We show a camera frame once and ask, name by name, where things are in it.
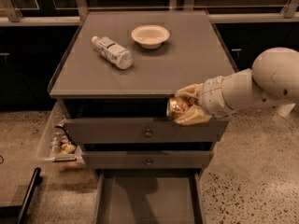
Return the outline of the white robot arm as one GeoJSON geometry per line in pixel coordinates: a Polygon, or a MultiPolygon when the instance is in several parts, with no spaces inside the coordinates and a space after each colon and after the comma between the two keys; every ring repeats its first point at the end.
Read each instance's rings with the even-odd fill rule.
{"type": "Polygon", "coordinates": [[[298,103],[299,52],[273,48],[262,52],[249,69],[177,91],[166,114],[177,124],[193,125],[228,117],[245,107],[298,103]]]}

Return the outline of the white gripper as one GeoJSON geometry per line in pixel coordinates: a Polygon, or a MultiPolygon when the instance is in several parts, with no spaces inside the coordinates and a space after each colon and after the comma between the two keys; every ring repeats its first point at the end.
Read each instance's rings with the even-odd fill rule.
{"type": "Polygon", "coordinates": [[[219,119],[232,115],[234,110],[225,103],[222,95],[222,81],[223,77],[213,77],[203,84],[192,84],[178,90],[176,99],[192,107],[176,118],[175,123],[193,125],[209,122],[212,117],[219,119]]]}

